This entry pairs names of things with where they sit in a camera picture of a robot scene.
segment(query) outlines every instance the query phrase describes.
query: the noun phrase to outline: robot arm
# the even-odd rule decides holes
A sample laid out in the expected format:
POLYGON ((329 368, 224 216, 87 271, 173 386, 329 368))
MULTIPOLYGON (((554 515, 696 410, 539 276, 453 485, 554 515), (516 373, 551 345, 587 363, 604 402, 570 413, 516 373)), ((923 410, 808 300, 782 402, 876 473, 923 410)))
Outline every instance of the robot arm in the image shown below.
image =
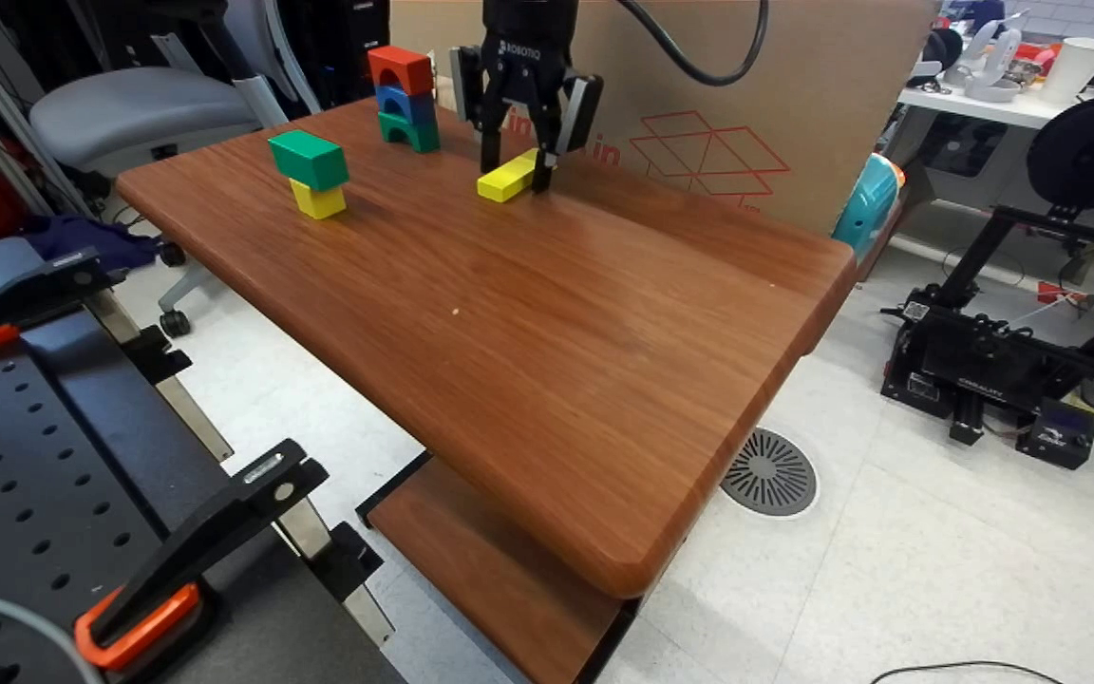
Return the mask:
POLYGON ((477 129, 477 171, 503 168, 503 124, 524 107, 535 140, 535 190, 551 187, 558 157, 587 140, 600 98, 595 76, 570 64, 577 0, 481 0, 487 38, 454 50, 454 102, 477 129))

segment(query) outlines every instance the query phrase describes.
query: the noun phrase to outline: cardboard box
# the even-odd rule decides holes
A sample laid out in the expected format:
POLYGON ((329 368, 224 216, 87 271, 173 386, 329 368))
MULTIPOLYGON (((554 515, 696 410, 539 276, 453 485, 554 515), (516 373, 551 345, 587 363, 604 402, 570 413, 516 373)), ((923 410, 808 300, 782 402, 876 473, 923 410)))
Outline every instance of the cardboard box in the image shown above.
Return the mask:
MULTIPOLYGON (((481 40, 477 0, 400 0, 396 40, 442 55, 481 40)), ((646 0, 706 69, 729 72, 754 0, 646 0)), ((830 235, 936 19, 923 0, 772 0, 760 64, 700 88, 616 0, 582 0, 573 64, 606 78, 587 157, 767 225, 830 235)))

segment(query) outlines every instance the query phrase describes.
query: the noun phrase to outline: tiled floor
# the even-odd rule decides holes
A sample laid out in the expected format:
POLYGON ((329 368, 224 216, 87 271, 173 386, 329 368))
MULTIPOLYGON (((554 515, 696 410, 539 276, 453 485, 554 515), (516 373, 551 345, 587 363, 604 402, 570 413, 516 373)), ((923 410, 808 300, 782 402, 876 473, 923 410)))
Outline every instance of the tiled floor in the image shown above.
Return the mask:
MULTIPOLYGON (((910 660, 1003 657, 1094 684, 1094 458, 1071 473, 1003 438, 961 447, 944 421, 876 394, 891 343, 876 307, 929 276, 937 266, 890 256, 765 413, 760 424, 813 456, 817 506, 767 520, 713 494, 604 681, 867 684, 910 660)), ((120 288, 133 319, 156 319, 168 282, 168 271, 142 271, 120 288)), ((1037 311, 1003 285, 979 305, 1037 311)), ((181 373, 190 394, 238 456, 276 438, 318 456, 329 485, 314 503, 329 520, 357 520, 352 506, 419 456, 414 438, 238 297, 194 297, 187 311, 196 321, 180 343, 196 359, 181 373)), ((1032 328, 1081 338, 1094 319, 1052 307, 1032 328)), ((371 594, 396 620, 382 655, 408 681, 516 681, 382 538, 371 543, 386 560, 371 594)))

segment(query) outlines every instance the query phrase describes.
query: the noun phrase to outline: blue container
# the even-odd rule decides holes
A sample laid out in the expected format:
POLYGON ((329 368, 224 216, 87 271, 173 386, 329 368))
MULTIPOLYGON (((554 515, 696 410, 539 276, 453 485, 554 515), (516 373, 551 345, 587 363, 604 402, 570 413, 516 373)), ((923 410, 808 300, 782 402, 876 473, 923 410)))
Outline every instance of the blue container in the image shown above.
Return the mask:
POLYGON ((411 124, 437 124, 437 116, 434 116, 434 95, 408 95, 408 90, 400 90, 400 88, 380 88, 376 90, 376 98, 380 98, 380 109, 382 114, 396 114, 396 116, 404 116, 404 123, 411 123, 411 124))
POLYGON ((872 245, 882 225, 890 219, 890 210, 900 192, 895 177, 900 177, 900 171, 891 158, 886 158, 876 150, 867 157, 867 162, 853 177, 853 190, 844 205, 838 228, 834 228, 834 239, 852 242, 853 259, 861 259, 872 245))

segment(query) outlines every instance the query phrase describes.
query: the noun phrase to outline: red block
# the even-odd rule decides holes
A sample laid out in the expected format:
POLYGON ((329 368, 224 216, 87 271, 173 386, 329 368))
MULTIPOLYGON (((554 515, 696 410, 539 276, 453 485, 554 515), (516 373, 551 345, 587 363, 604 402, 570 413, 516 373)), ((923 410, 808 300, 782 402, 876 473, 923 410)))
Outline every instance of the red block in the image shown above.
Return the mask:
POLYGON ((428 95, 434 90, 434 64, 425 53, 411 53, 400 44, 370 50, 370 76, 371 88, 400 88, 408 95, 428 95))

